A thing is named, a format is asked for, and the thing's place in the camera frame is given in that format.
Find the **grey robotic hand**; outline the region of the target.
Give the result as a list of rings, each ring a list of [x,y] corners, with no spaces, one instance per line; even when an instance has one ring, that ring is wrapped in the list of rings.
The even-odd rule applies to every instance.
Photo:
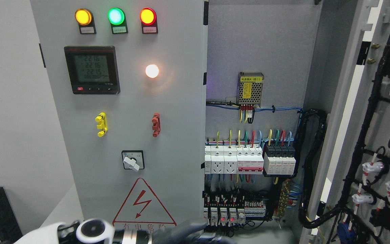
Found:
[[[208,221],[195,218],[172,228],[157,230],[151,235],[152,244],[236,244],[230,237],[204,232]]]

